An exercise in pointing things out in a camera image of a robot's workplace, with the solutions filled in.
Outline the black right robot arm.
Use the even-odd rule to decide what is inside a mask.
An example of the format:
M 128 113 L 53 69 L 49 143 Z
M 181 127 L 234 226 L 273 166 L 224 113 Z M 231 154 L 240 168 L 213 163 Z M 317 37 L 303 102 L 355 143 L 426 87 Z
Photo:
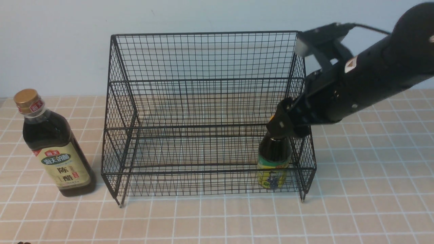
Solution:
M 338 123 L 433 77 L 433 2 L 406 11 L 391 33 L 354 56 L 341 41 L 358 26 L 332 23 L 298 33 L 295 53 L 314 55 L 321 68 L 305 78 L 296 99 L 278 104 L 267 124 L 272 138 L 306 137 L 312 125 Z

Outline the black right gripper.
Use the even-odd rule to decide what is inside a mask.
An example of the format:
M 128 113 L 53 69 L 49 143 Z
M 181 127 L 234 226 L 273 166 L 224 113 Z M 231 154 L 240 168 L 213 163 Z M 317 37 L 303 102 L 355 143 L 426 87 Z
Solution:
M 305 79 L 305 89 L 296 100 L 285 98 L 267 124 L 274 139 L 303 138 L 312 125 L 335 124 L 343 119 L 339 108 L 338 71 L 316 71 Z

